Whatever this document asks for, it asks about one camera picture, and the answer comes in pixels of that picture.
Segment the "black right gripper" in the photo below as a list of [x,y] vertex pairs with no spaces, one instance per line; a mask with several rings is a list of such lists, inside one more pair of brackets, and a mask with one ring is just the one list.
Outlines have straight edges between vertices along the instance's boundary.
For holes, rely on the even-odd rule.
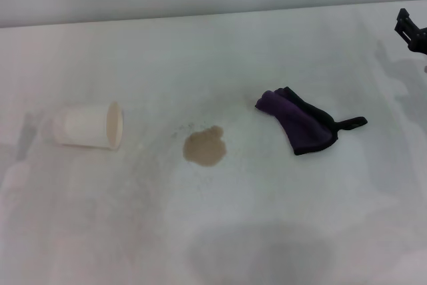
[[427,54],[426,28],[418,28],[405,8],[400,9],[394,30],[408,44],[410,51]]

